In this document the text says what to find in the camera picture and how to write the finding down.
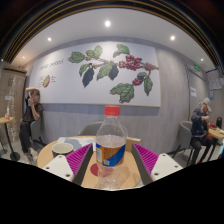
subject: bottle cap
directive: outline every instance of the bottle cap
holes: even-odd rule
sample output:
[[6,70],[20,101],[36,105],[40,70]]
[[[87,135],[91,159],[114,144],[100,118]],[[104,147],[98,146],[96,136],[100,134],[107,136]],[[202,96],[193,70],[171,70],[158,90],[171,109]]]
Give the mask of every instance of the bottle cap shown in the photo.
[[119,106],[105,106],[104,114],[106,116],[120,116],[120,107]]

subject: green leaf painting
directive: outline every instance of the green leaf painting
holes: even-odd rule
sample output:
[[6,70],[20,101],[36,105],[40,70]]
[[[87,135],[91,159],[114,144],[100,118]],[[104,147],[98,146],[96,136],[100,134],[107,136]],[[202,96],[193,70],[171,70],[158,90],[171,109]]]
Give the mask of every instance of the green leaf painting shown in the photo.
[[139,80],[143,80],[146,76],[147,76],[147,74],[145,72],[140,72],[140,73],[138,73],[137,78]]
[[117,49],[118,49],[118,52],[121,52],[121,53],[124,53],[124,54],[130,54],[129,48],[127,46],[122,45],[122,44],[118,44]]
[[68,58],[68,60],[72,63],[79,63],[83,61],[85,58],[85,55],[80,52],[72,52],[72,56]]
[[109,75],[111,69],[112,69],[112,64],[106,64],[103,67],[101,67],[97,75],[97,80],[102,79],[103,77]]
[[120,102],[129,102],[134,96],[134,86],[132,84],[126,84],[120,95]]
[[132,84],[120,83],[110,90],[111,94],[119,94],[120,102],[129,102],[134,97],[134,86]]
[[126,87],[127,84],[119,83],[117,86],[113,87],[110,90],[111,94],[121,94],[123,89]]
[[[153,70],[159,70],[159,68],[156,65],[147,62],[147,60],[145,61],[141,57],[141,52],[139,52],[139,55],[131,55],[130,49],[127,46],[117,44],[116,47],[117,51],[115,51],[111,57],[113,56],[113,58],[115,58],[120,56],[117,61],[109,57],[102,58],[103,48],[100,45],[95,45],[94,50],[86,50],[85,55],[81,52],[72,52],[71,57],[68,58],[68,60],[72,63],[80,63],[83,60],[86,61],[86,64],[82,64],[79,68],[79,74],[82,76],[84,87],[87,87],[93,80],[95,72],[98,72],[96,76],[97,81],[107,76],[111,81],[116,83],[119,72],[127,69],[129,70],[128,73],[130,73],[130,76],[126,73],[127,79],[130,77],[130,82],[116,83],[116,86],[109,91],[110,94],[120,95],[120,103],[129,103],[131,99],[134,98],[135,88],[141,86],[140,88],[144,88],[144,92],[149,96],[153,87],[150,75]],[[136,70],[139,70],[139,72],[135,74],[133,80],[133,71]]]
[[97,45],[93,51],[94,57],[99,58],[103,53],[103,48],[100,45]]
[[117,49],[118,50],[113,53],[113,58],[115,58],[116,56],[119,56],[120,54],[130,54],[129,48],[122,44],[118,44]]
[[153,86],[152,80],[148,76],[144,81],[144,90],[147,96],[149,95],[149,92],[152,90],[152,86]]
[[87,56],[93,58],[94,57],[94,51],[93,50],[88,50],[86,51]]
[[82,76],[82,73],[86,71],[86,69],[89,67],[89,64],[84,64],[79,69],[79,74]]

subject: ceiling light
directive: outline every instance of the ceiling light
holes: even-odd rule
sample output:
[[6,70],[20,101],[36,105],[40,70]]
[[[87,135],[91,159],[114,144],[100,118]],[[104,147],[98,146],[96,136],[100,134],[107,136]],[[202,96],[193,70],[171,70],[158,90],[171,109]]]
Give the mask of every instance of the ceiling light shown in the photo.
[[105,26],[106,26],[106,27],[109,27],[109,26],[110,26],[110,21],[109,21],[109,20],[107,20],[107,21],[105,22]]

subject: table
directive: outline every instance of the table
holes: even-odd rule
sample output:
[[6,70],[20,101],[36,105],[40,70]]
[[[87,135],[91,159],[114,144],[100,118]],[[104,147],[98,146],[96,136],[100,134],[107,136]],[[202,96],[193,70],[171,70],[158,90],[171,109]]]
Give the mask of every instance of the table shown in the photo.
[[[95,136],[75,136],[71,138],[93,138],[96,140]],[[51,142],[46,145],[39,153],[37,158],[37,166],[39,168],[45,167],[50,161],[54,159],[52,153],[52,146],[57,143],[57,140]],[[96,152],[93,152],[93,155],[89,161],[89,164],[86,169],[86,173],[83,178],[83,182],[81,184],[84,188],[94,188],[98,182],[98,177],[93,175],[90,171],[90,167],[96,163]],[[122,175],[121,175],[121,189],[130,189],[135,187],[139,181],[141,180],[141,176],[135,162],[135,159],[131,152],[126,151],[124,155],[124,162],[122,167]]]
[[10,158],[11,158],[12,161],[18,161],[20,159],[20,155],[19,155],[19,153],[13,151],[13,148],[12,148],[12,145],[11,145],[11,142],[10,142],[10,139],[9,139],[8,129],[7,129],[7,124],[12,122],[13,119],[14,119],[13,117],[10,117],[9,120],[7,120],[5,117],[1,117],[0,118],[0,124],[4,124],[4,126],[5,126],[6,137],[7,137],[8,143],[9,143],[9,147],[12,151],[12,153],[10,154]]
[[212,129],[212,128],[209,128],[208,129],[208,133],[214,138],[213,139],[213,148],[212,148],[212,151],[211,151],[211,153],[210,153],[210,155],[209,155],[209,157],[208,157],[208,160],[207,160],[207,162],[211,159],[211,157],[212,157],[212,154],[213,154],[213,152],[214,152],[214,150],[215,150],[215,147],[216,147],[216,145],[217,145],[217,142],[218,142],[218,139],[223,139],[224,138],[224,134],[221,134],[220,133],[220,129],[219,128],[216,128],[215,130],[214,129]]

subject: man sitting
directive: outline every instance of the man sitting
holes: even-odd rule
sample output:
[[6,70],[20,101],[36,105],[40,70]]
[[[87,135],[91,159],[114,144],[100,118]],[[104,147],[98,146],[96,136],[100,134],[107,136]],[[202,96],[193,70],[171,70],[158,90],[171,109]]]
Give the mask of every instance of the man sitting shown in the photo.
[[22,151],[24,153],[24,159],[27,164],[32,164],[32,158],[33,161],[37,160],[37,152],[31,147],[30,142],[30,124],[42,116],[43,107],[40,103],[38,103],[39,99],[39,89],[33,87],[26,88],[26,111],[23,115],[23,121],[20,124],[19,138],[21,141]]
[[208,111],[212,112],[210,107],[210,100],[208,98],[205,98],[203,101],[203,105],[195,109],[191,117],[191,121],[193,123],[191,128],[192,138],[190,144],[194,148],[191,165],[195,164],[198,154],[201,150],[201,146],[206,146],[206,148],[198,163],[202,163],[212,144],[211,139],[207,138],[205,134],[205,130],[208,130],[210,125],[209,123],[207,123],[209,120],[209,116],[207,115]]

